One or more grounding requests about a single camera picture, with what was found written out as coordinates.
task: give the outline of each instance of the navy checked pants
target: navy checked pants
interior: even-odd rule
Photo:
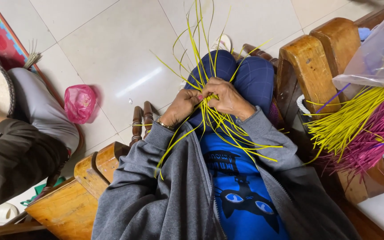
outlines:
[[[214,61],[216,51],[212,51],[210,54]],[[245,100],[255,106],[260,106],[264,114],[269,116],[272,93],[274,91],[274,67],[272,64],[260,57],[246,57],[241,65],[239,65],[242,59],[235,61],[235,58],[228,51],[219,50],[217,55],[216,76],[225,81],[229,81],[239,66],[232,81],[233,86]],[[211,67],[208,54],[202,58],[202,65],[200,63],[199,67],[205,83],[204,69],[209,78],[214,76],[214,70]],[[192,70],[191,75],[197,80],[200,80],[198,67]],[[195,86],[198,85],[192,76],[189,76],[188,81]],[[187,83],[185,89],[194,88]],[[195,111],[188,120],[194,128],[198,126],[201,121],[202,114],[200,110]],[[212,129],[208,126],[206,128],[206,132],[207,131],[212,131]]]

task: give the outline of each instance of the gray hoodie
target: gray hoodie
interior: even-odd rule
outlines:
[[[317,173],[303,166],[297,146],[257,112],[237,125],[260,145],[283,146],[257,150],[277,162],[257,158],[258,170],[291,240],[360,239],[325,193]],[[192,130],[181,126],[175,139]],[[93,240],[226,239],[220,225],[212,180],[199,141],[193,132],[166,157],[162,176],[154,178],[158,161],[174,132],[154,123],[145,140],[120,157],[114,181],[99,199]]]

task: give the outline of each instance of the person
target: person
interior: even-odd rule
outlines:
[[[0,204],[54,173],[79,143],[78,130],[39,76],[24,68],[8,74],[30,124],[0,116]]]
[[[202,92],[187,84],[147,138],[120,157],[114,180],[99,199],[91,239],[360,239],[325,193],[314,168],[303,165],[295,155],[296,145],[266,117],[274,82],[271,64],[259,57],[246,57],[240,64],[225,45],[217,53],[217,78],[211,77],[215,74],[207,54],[200,71],[196,67],[191,73],[197,79],[205,70],[211,77]],[[214,59],[217,46],[212,49]],[[257,150],[277,162],[251,159],[201,126],[170,150],[155,178],[170,142],[199,126],[202,115],[197,111],[179,124],[211,94],[219,99],[211,99],[208,106],[237,117],[237,126],[253,143],[282,146]]]

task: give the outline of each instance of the bracelet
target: bracelet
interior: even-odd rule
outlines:
[[[157,123],[158,123],[159,125],[161,125],[161,126],[167,128],[167,129],[170,130],[170,131],[173,131],[173,130],[174,130],[173,127],[170,127],[170,126],[165,125],[164,123],[162,123],[162,122],[160,121],[160,118],[161,118],[161,117],[159,117],[158,120],[157,120]]]

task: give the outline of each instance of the blue t-shirt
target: blue t-shirt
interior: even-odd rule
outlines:
[[[223,137],[234,143],[227,135]],[[288,240],[253,160],[215,133],[200,141],[216,196],[221,226],[228,240]]]

